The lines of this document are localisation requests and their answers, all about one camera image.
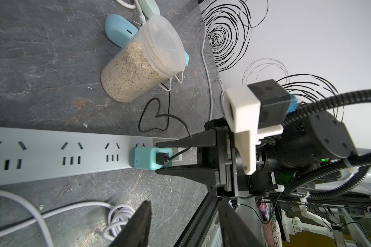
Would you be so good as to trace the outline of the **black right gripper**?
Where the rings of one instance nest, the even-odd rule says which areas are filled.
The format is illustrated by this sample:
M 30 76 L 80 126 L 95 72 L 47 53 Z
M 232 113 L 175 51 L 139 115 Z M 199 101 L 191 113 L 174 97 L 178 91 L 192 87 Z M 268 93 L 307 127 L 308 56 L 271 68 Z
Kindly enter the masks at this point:
M 182 177 L 207 186 L 218 197 L 240 198 L 240 192 L 268 197 L 276 192 L 273 168 L 278 162 L 269 157 L 268 145 L 256 149 L 257 170 L 246 175 L 243 160 L 235 147 L 235 137 L 224 118 L 205 123 L 205 131 L 180 140 L 160 142 L 158 148 L 197 148 L 197 165 L 180 165 L 158 169 L 159 175 Z

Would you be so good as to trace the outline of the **teal charger with black cable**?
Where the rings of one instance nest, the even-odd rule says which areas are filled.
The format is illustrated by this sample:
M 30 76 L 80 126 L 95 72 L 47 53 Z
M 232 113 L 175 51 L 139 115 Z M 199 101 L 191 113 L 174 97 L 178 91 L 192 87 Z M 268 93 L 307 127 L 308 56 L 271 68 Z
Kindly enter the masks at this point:
M 172 155 L 171 148 L 134 147 L 130 151 L 129 164 L 135 169 L 158 170 L 172 165 L 172 161 L 166 160 Z

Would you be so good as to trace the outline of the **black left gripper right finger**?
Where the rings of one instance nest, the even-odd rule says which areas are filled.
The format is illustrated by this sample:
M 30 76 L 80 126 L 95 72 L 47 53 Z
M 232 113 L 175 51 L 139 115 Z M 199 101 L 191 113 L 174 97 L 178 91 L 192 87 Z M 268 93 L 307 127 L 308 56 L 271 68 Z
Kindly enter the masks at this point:
M 263 247 L 264 245 L 250 231 L 244 221 L 230 206 L 229 202 L 219 199 L 218 215 L 224 247 Z

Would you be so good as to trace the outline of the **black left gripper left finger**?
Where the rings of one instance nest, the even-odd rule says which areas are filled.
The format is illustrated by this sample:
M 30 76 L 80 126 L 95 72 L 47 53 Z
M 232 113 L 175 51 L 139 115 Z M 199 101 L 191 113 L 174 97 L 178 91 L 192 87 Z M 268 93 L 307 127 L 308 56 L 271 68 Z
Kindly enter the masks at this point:
M 144 201 L 109 247 L 148 247 L 151 202 Z

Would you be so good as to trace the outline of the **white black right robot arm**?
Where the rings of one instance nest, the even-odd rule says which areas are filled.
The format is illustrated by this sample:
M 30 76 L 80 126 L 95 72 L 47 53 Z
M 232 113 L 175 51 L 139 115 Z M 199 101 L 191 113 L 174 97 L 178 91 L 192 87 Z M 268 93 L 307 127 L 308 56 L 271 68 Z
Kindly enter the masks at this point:
M 353 190 L 371 169 L 371 152 L 358 155 L 342 122 L 330 109 L 371 103 L 371 90 L 343 93 L 302 106 L 289 113 L 283 133 L 265 137 L 254 153 L 255 172 L 247 175 L 246 159 L 224 118 L 205 123 L 205 130 L 159 147 L 197 148 L 196 165 L 157 170 L 202 183 L 218 197 L 233 199 L 239 191 L 256 196 L 284 186 L 284 194 L 328 199 Z

